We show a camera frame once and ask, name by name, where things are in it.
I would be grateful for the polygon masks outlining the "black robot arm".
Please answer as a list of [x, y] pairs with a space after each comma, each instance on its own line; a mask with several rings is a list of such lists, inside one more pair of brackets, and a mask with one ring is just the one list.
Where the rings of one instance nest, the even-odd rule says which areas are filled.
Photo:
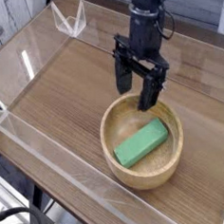
[[114, 36], [116, 82], [120, 94], [131, 90], [132, 75], [142, 77], [138, 110], [156, 105], [166, 81], [169, 63], [160, 54], [161, 41], [175, 33], [175, 19], [164, 6], [165, 0], [131, 0], [129, 36]]

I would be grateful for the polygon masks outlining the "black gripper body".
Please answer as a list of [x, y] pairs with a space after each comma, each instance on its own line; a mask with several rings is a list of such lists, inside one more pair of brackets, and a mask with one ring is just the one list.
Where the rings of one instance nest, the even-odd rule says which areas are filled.
[[130, 16], [129, 36], [117, 33], [114, 36], [113, 57], [123, 59], [132, 74], [139, 76], [156, 73], [165, 75], [169, 64], [159, 54], [163, 33], [165, 10], [157, 8], [154, 12], [133, 10]]

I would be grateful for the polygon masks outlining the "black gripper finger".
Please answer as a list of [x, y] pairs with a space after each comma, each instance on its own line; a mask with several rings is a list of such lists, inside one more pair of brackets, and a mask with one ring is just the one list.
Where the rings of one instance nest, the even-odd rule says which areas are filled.
[[116, 82], [117, 88], [120, 94], [126, 93], [131, 90], [132, 87], [132, 71], [126, 64], [126, 62], [117, 58], [115, 61], [116, 69]]
[[165, 75], [145, 74], [142, 76], [143, 84], [138, 103], [139, 111], [146, 111], [156, 105], [159, 93], [163, 88]]

